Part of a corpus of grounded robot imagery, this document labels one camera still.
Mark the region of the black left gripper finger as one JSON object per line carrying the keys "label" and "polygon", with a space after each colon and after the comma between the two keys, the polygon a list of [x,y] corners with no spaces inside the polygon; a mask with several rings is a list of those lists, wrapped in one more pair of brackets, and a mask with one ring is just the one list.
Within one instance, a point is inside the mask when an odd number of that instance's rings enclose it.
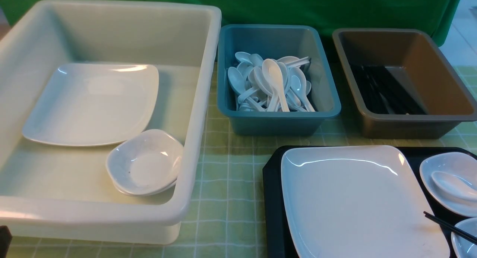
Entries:
{"label": "black left gripper finger", "polygon": [[10,243],[12,241],[12,234],[7,226],[0,226],[0,257],[7,256]]}

